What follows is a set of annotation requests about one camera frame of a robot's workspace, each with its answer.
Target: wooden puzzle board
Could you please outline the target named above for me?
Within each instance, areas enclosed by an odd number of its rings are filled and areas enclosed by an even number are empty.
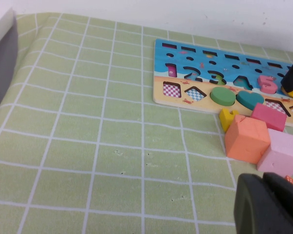
[[[221,85],[235,94],[242,90],[259,93],[264,104],[287,114],[286,125],[293,126],[293,98],[282,93],[280,83],[290,67],[285,62],[157,39],[153,99],[159,104],[210,113],[228,108],[250,116],[251,110],[237,100],[232,106],[222,106],[209,97],[212,89]],[[275,94],[260,91],[260,75],[272,77],[277,85]]]

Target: number puzzle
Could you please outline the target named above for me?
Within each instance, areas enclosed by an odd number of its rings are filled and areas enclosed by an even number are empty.
[[[293,126],[293,98],[281,91],[280,83],[290,67],[285,62],[157,39],[153,99],[210,113],[227,108],[246,116],[256,102],[263,102],[286,114],[286,125]]]

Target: pink foam cube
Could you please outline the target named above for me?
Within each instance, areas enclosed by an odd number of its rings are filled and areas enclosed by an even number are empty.
[[[268,129],[271,144],[257,164],[261,172],[293,175],[293,135]]]
[[[258,103],[251,114],[251,118],[264,121],[267,125],[267,128],[283,132],[285,122],[287,120],[287,115],[278,110]]]

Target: checkered square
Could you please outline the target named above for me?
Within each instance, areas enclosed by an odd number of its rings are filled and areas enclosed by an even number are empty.
[[[199,101],[199,100],[205,98],[204,95],[201,94],[196,89],[190,89],[189,91],[187,91],[187,94],[195,101]]]
[[[266,106],[268,106],[270,108],[273,108],[273,109],[275,109],[277,111],[280,111],[280,112],[282,112],[284,114],[287,114],[287,113],[285,113],[285,111],[283,110],[282,106],[279,103],[266,101]]]
[[[164,84],[163,91],[166,96],[181,98],[180,88],[177,85]]]

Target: white wall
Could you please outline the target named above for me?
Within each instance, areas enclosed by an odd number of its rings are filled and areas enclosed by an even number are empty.
[[[293,0],[12,1],[19,14],[65,12],[293,51]]]

